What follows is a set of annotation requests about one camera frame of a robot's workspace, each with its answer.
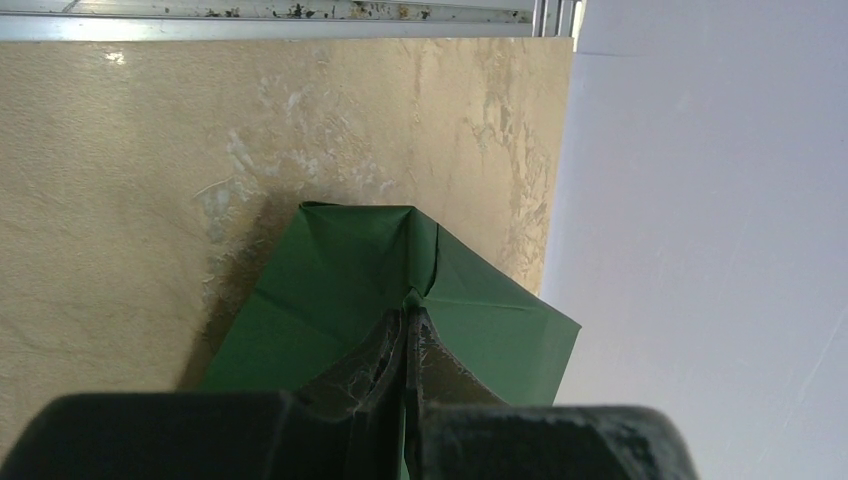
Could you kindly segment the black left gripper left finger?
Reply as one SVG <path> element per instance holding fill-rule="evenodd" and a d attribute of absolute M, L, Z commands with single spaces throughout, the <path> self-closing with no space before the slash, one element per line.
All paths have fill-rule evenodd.
<path fill-rule="evenodd" d="M 295 392 L 75 394 L 50 402 L 5 479 L 395 479 L 406 322 L 387 311 Z"/>

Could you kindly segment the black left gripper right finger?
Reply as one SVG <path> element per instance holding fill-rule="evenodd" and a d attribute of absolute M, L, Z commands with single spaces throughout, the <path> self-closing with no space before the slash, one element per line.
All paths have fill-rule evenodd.
<path fill-rule="evenodd" d="M 510 406 L 408 312 L 404 461 L 413 479 L 695 479 L 667 416 L 638 406 Z"/>

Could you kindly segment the green paper bag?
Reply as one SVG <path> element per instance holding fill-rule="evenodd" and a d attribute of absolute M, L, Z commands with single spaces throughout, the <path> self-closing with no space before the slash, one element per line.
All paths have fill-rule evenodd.
<path fill-rule="evenodd" d="M 580 327 L 411 206 L 301 205 L 201 386 L 284 407 L 275 479 L 395 479 L 430 407 L 550 404 Z"/>

